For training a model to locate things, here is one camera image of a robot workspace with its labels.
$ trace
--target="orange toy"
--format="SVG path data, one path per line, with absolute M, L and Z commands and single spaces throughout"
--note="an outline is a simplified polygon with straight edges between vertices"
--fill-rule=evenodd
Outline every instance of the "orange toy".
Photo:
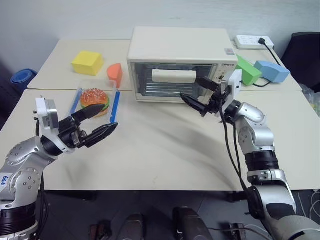
M 108 67 L 108 69 L 106 70 L 106 74 L 108 75 L 110 80 L 116 81 L 116 88 L 120 88 L 123 74 L 121 63 L 116 63 Z

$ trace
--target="white table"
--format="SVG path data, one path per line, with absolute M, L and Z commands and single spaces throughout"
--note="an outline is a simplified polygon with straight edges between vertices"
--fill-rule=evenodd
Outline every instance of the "white table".
M 0 164 L 14 145 L 35 135 L 36 97 L 54 99 L 61 120 L 74 93 L 26 90 L 0 133 Z M 320 120 L 303 94 L 245 91 L 237 99 L 267 115 L 279 165 L 291 188 L 319 189 Z M 214 116 L 202 118 L 185 104 L 136 102 L 132 92 L 122 92 L 117 119 L 119 126 L 107 139 L 63 154 L 48 166 L 45 189 L 241 190 L 227 154 L 224 128 Z M 233 149 L 232 133 L 229 127 Z
M 107 68 L 116 63 L 121 63 L 123 77 L 120 90 L 131 91 L 132 86 L 129 78 L 127 53 L 130 40 L 73 40 L 62 39 L 58 42 L 55 49 L 42 66 L 38 75 L 28 85 L 30 89 L 43 90 L 76 90 L 83 80 L 96 80 L 103 82 L 108 79 Z M 270 61 L 275 62 L 272 55 L 266 50 L 238 50 L 234 47 L 237 54 L 246 57 L 251 61 Z M 80 51 L 93 51 L 101 53 L 104 58 L 104 65 L 97 76 L 78 74 L 73 71 L 71 62 Z M 257 84 L 263 84 L 266 81 L 259 79 Z M 101 88 L 110 90 L 101 83 Z M 279 91 L 293 92 L 301 91 L 300 86 L 291 75 L 283 83 L 269 84 L 260 88 L 256 86 L 243 85 L 242 91 Z

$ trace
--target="hamburger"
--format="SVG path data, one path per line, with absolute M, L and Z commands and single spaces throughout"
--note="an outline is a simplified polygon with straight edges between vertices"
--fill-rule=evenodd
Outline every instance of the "hamburger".
M 93 104 L 104 104 L 105 107 L 95 116 L 100 117 L 107 114 L 110 100 L 104 91 L 98 88 L 89 88 L 81 94 L 80 104 L 83 109 Z

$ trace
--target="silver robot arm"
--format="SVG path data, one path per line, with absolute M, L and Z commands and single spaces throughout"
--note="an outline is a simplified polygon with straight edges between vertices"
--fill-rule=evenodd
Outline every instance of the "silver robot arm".
M 274 134 L 267 126 L 266 116 L 248 103 L 234 100 L 239 92 L 241 70 L 217 85 L 199 77 L 196 82 L 211 91 L 208 104 L 181 93 L 190 107 L 200 112 L 220 117 L 220 103 L 227 123 L 235 124 L 238 142 L 248 168 L 251 183 L 247 191 L 250 214 L 261 220 L 275 240 L 319 240 L 320 226 L 309 218 L 298 216 L 297 207 L 287 182 L 285 172 L 279 168 L 274 147 Z
M 37 98 L 36 105 L 42 136 L 13 147 L 0 170 L 0 240 L 36 239 L 36 200 L 44 169 L 62 153 L 95 145 L 118 125 L 103 125 L 90 135 L 80 129 L 81 122 L 97 115 L 104 104 L 88 106 L 61 121 L 53 100 Z

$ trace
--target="yellow cube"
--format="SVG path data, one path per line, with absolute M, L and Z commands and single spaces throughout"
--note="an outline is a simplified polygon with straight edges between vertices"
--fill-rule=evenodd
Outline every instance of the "yellow cube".
M 95 76 L 103 66 L 104 60 L 98 52 L 81 51 L 71 64 L 76 73 Z

